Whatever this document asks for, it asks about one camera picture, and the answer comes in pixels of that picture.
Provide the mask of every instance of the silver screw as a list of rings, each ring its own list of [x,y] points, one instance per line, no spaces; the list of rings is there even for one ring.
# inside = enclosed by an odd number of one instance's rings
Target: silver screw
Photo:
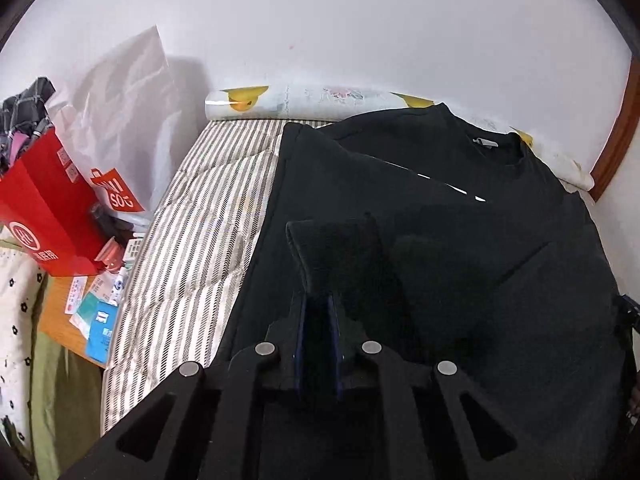
[[[187,361],[180,365],[180,375],[185,377],[191,377],[195,375],[200,370],[200,365],[194,361]]]
[[[382,352],[382,345],[377,341],[365,341],[362,343],[362,351],[365,354],[379,354]]]
[[[273,343],[269,343],[268,341],[263,341],[262,343],[258,343],[255,346],[255,352],[258,355],[270,355],[273,354],[276,347]]]
[[[458,367],[451,361],[440,361],[438,363],[438,371],[443,375],[453,375],[458,371]]]

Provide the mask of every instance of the pink cloth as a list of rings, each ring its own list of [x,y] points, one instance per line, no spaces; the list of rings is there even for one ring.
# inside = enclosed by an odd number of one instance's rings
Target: pink cloth
[[[18,157],[20,148],[24,146],[24,143],[29,140],[29,136],[22,132],[14,133],[14,140],[11,143],[11,152],[9,153],[9,167],[15,164],[15,159]]]

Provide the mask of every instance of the white circular logo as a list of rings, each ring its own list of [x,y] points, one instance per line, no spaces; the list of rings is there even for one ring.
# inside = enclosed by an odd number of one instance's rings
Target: white circular logo
[[[40,242],[28,227],[25,227],[19,222],[11,222],[9,224],[9,229],[14,235],[14,238],[16,238],[27,249],[31,249],[32,251],[40,249]]]

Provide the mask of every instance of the white plastic bag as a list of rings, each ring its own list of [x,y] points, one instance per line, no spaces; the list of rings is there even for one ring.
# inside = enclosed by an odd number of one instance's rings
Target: white plastic bag
[[[46,106],[68,156],[110,214],[148,224],[198,136],[156,27],[113,49]]]

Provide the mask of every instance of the green cloth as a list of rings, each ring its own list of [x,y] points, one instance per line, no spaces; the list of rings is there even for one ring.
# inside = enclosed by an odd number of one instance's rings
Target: green cloth
[[[100,438],[100,368],[39,332],[31,431],[40,480],[55,480]]]

